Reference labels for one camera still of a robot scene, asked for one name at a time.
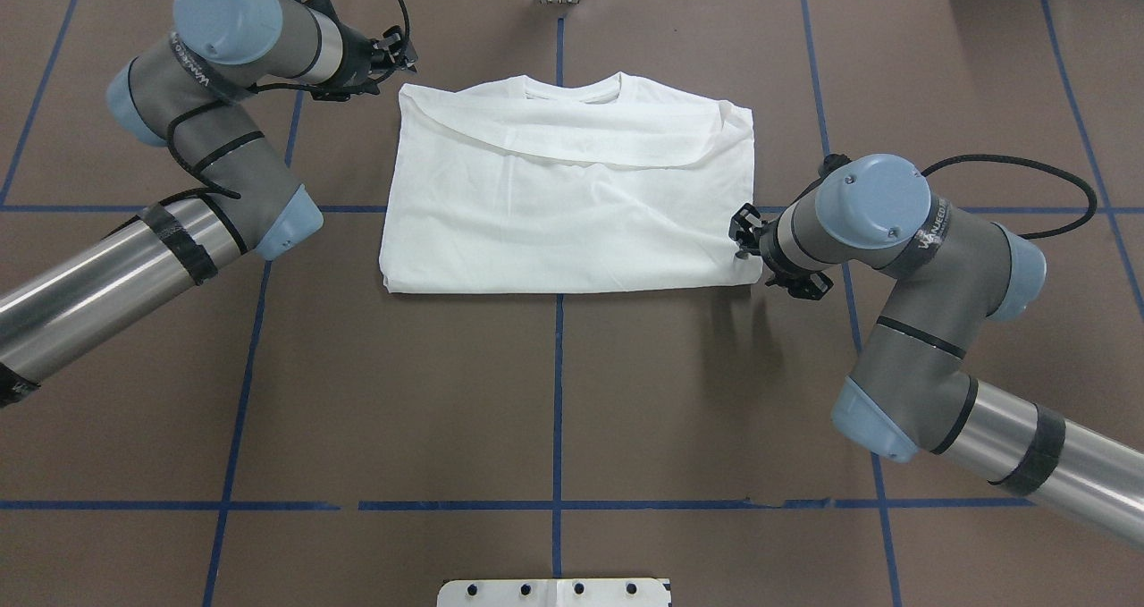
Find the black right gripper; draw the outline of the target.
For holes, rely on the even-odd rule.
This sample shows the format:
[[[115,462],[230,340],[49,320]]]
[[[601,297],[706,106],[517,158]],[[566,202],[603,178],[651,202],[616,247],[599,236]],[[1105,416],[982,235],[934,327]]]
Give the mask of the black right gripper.
[[[770,270],[768,288],[777,286],[796,299],[823,299],[833,281],[823,270],[800,267],[782,250],[778,240],[778,219],[766,221],[752,203],[742,203],[728,225],[728,237],[738,246],[736,259],[758,257]]]

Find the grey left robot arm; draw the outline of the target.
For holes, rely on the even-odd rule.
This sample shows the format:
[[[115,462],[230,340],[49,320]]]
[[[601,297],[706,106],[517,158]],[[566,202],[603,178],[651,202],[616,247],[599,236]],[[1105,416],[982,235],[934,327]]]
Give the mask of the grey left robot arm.
[[[396,3],[400,23],[370,38],[332,0],[174,0],[169,31],[119,70],[105,101],[194,187],[3,295],[3,406],[245,254],[277,259],[323,227],[244,105],[269,91],[345,102],[414,71],[408,6]]]

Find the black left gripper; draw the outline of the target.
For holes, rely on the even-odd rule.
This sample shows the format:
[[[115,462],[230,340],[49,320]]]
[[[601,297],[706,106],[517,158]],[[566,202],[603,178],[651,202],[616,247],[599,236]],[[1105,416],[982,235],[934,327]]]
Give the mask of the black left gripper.
[[[389,27],[381,39],[370,39],[352,27],[340,26],[341,59],[335,73],[313,81],[315,101],[348,101],[358,95],[378,95],[380,85],[394,73],[418,73],[418,53],[408,33]]]

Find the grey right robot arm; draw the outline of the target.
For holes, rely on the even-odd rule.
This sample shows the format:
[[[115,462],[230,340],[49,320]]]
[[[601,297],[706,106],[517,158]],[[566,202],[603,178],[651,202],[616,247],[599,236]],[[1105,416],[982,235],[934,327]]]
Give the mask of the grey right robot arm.
[[[964,372],[982,326],[1036,299],[1047,261],[1034,235],[970,215],[928,176],[898,155],[826,155],[780,215],[744,203],[728,237],[793,298],[824,298],[827,270],[849,262],[893,281],[833,406],[842,436],[896,463],[930,452],[1141,549],[1141,452]]]

